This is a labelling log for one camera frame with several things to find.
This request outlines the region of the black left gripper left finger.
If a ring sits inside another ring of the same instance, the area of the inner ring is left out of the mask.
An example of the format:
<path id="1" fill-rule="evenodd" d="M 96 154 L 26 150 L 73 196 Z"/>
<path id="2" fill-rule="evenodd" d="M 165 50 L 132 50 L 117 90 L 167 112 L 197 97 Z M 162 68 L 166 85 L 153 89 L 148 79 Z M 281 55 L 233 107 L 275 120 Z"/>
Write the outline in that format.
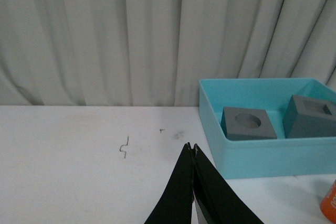
<path id="1" fill-rule="evenodd" d="M 185 144 L 166 188 L 145 223 L 191 223 L 194 165 Z"/>

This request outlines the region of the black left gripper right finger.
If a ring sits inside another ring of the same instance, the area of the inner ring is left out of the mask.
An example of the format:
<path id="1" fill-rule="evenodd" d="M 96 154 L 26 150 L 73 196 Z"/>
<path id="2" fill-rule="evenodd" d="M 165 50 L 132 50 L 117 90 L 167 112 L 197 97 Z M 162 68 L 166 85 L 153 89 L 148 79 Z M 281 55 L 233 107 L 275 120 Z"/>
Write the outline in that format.
<path id="1" fill-rule="evenodd" d="M 196 144 L 192 149 L 192 161 L 194 199 L 199 223 L 262 223 Z"/>

